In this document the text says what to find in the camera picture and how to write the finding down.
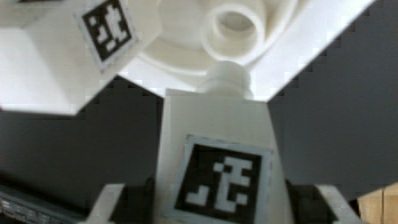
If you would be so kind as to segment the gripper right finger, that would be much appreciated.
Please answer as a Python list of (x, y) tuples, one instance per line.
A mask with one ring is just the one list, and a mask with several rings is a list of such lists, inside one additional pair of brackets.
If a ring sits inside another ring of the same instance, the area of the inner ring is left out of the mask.
[(332, 185), (293, 185), (287, 194), (294, 224), (365, 224)]

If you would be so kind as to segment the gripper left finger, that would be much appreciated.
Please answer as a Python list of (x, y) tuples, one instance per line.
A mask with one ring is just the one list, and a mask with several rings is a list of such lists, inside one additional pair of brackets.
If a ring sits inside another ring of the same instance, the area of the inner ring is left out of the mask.
[(81, 224), (149, 224), (152, 186), (106, 184)]

